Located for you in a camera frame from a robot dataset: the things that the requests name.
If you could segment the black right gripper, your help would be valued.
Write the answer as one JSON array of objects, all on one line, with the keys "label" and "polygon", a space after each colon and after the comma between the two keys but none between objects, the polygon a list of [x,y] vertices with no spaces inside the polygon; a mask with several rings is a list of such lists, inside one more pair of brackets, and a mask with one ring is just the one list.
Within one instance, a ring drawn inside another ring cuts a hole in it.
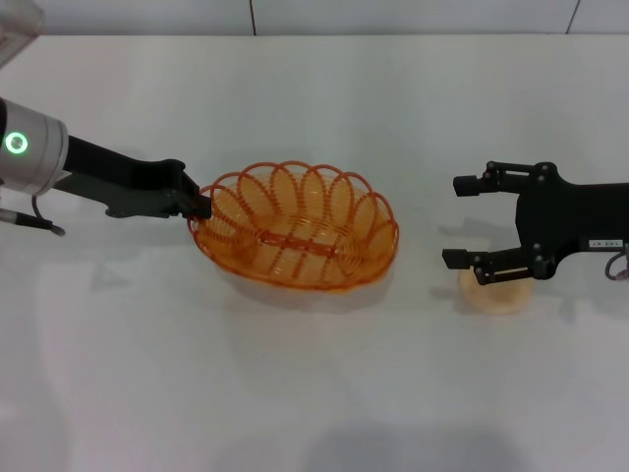
[{"label": "black right gripper", "polygon": [[518,195],[516,228],[521,247],[493,252],[443,249],[448,269],[470,269],[480,285],[552,278],[567,257],[586,252],[628,256],[628,185],[573,184],[555,164],[490,161],[480,177],[457,176],[458,197]]}]

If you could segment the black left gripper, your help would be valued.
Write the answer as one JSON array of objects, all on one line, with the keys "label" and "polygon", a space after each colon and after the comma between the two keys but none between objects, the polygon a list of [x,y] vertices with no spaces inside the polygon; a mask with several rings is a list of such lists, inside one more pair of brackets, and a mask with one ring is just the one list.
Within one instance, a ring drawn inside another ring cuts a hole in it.
[{"label": "black left gripper", "polygon": [[56,190],[104,204],[111,217],[212,215],[211,198],[175,159],[137,160],[70,137],[63,170],[67,175],[54,185]]}]

